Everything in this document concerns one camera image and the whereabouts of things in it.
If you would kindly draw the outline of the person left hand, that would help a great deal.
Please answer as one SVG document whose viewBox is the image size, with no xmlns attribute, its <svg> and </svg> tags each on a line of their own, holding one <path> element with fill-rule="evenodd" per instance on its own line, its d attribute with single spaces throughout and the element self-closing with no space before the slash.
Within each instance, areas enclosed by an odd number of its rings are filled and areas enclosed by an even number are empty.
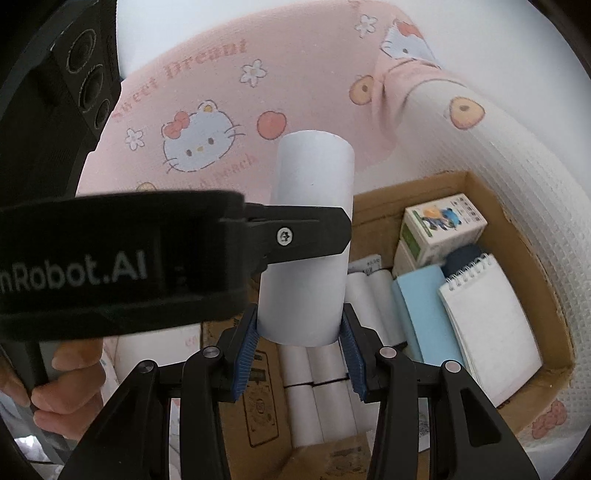
<svg viewBox="0 0 591 480">
<path fill-rule="evenodd" d="M 35 406 L 34 423 L 42 430 L 78 441 L 102 409 L 105 372 L 100 364 L 103 340 L 61 343 L 52 358 L 57 380 L 27 393 L 6 359 L 1 360 L 1 392 L 17 405 Z"/>
</svg>

